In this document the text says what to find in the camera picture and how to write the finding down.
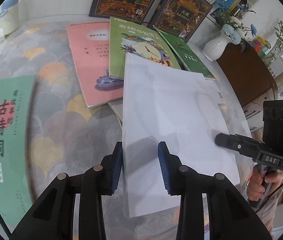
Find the person's right hand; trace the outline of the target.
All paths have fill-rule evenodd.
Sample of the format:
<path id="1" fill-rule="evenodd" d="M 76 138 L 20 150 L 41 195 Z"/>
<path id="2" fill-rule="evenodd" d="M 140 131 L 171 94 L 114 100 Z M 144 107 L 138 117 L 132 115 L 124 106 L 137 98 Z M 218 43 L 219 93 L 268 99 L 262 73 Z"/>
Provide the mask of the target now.
<path id="1" fill-rule="evenodd" d="M 255 165 L 247 187 L 247 196 L 249 200 L 257 202 L 263 198 L 265 194 L 265 187 L 262 185 L 263 181 L 271 185 L 271 188 L 267 194 L 267 196 L 269 196 L 281 185 L 283 181 L 283 174 L 279 172 L 273 172 L 262 178 L 258 169 L 258 165 Z"/>

